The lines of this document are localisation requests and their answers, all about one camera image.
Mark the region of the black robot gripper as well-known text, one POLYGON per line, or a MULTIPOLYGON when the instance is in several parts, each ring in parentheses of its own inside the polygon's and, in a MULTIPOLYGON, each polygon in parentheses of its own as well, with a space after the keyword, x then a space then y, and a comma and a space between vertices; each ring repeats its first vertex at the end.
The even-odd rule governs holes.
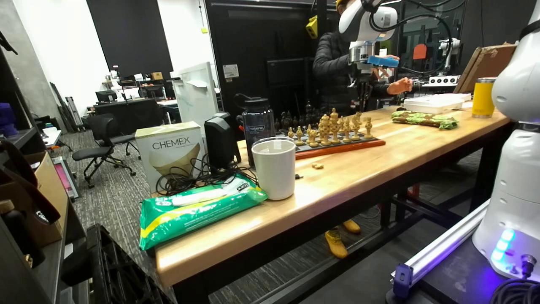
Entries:
POLYGON ((362 111, 377 110, 382 98, 389 98, 389 86, 394 77, 392 67, 375 66, 368 74, 355 72, 353 88, 358 91, 358 108, 362 111))

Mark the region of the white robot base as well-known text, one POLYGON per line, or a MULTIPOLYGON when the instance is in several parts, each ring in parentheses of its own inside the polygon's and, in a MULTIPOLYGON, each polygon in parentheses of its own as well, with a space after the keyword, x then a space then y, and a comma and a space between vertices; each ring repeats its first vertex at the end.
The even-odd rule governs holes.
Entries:
POLYGON ((519 121, 502 147, 493 194, 475 231, 475 246, 512 278, 540 280, 540 20, 532 17, 493 101, 519 121))

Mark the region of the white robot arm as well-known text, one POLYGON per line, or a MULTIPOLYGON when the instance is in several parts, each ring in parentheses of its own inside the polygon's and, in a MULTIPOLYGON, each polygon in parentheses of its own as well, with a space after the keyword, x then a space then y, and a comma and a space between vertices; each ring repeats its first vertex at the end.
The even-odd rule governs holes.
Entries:
POLYGON ((399 66, 397 57, 377 52, 377 44, 389 40, 399 25, 399 12, 394 7, 385 7, 384 1, 352 0, 340 17, 340 34, 352 35, 350 62, 355 66, 353 88, 358 89, 362 110, 370 106, 373 69, 399 66))

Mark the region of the person's bare hand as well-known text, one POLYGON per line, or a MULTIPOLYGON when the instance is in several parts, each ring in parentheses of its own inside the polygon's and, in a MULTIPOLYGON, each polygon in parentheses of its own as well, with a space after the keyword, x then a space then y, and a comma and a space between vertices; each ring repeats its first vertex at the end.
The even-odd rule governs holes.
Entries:
POLYGON ((414 81, 411 77, 400 77, 387 86, 389 94, 406 94, 414 88, 414 81))

